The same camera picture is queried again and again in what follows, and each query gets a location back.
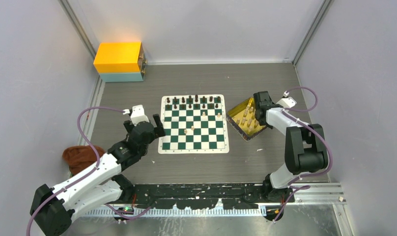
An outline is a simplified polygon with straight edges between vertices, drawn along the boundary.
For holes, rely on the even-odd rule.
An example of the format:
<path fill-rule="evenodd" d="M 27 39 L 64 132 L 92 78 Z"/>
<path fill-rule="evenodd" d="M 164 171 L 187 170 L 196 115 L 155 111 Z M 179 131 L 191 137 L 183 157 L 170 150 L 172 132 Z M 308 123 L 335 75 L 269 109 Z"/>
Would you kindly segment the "gold tin box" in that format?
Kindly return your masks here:
<path fill-rule="evenodd" d="M 252 97 L 230 109 L 227 112 L 227 121 L 246 142 L 267 129 L 266 125 L 261 125 L 256 120 L 255 102 Z"/>

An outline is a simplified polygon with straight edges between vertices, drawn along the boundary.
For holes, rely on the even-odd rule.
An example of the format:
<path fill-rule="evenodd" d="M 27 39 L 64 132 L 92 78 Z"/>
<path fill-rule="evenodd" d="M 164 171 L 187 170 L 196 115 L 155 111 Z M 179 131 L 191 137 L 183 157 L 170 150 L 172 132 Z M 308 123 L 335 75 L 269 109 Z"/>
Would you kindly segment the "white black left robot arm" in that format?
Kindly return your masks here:
<path fill-rule="evenodd" d="M 97 160 L 72 178 L 53 187 L 39 186 L 34 194 L 27 235 L 35 222 L 46 236 L 59 236 L 82 214 L 114 201 L 127 203 L 134 195 L 133 185 L 121 172 L 147 154 L 150 143 L 165 135 L 158 114 L 153 125 L 144 112 L 125 110 L 127 137 L 106 153 L 95 151 Z"/>

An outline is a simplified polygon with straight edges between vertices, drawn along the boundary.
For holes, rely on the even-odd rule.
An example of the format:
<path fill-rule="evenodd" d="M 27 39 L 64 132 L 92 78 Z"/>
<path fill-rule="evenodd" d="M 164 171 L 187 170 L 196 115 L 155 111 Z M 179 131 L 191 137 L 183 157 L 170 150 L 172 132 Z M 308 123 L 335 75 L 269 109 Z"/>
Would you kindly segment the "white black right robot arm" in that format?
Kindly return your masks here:
<path fill-rule="evenodd" d="M 284 164 L 268 174 L 261 195 L 269 202 L 291 195 L 291 184 L 307 176 L 327 173 L 333 164 L 330 148 L 319 124 L 309 124 L 290 114 L 296 101 L 286 91 L 273 102 L 267 91 L 253 94 L 255 118 L 261 125 L 275 128 L 285 136 Z"/>

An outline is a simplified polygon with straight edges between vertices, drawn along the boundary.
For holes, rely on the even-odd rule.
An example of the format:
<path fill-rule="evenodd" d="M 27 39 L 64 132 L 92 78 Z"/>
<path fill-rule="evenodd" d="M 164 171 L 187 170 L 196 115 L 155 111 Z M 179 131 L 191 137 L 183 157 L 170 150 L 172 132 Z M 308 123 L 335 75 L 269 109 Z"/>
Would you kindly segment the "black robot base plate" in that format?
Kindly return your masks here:
<path fill-rule="evenodd" d="M 137 184 L 128 197 L 112 203 L 196 210 L 213 209 L 221 201 L 223 209 L 256 209 L 259 204 L 282 205 L 291 192 L 290 188 L 273 189 L 266 183 Z"/>

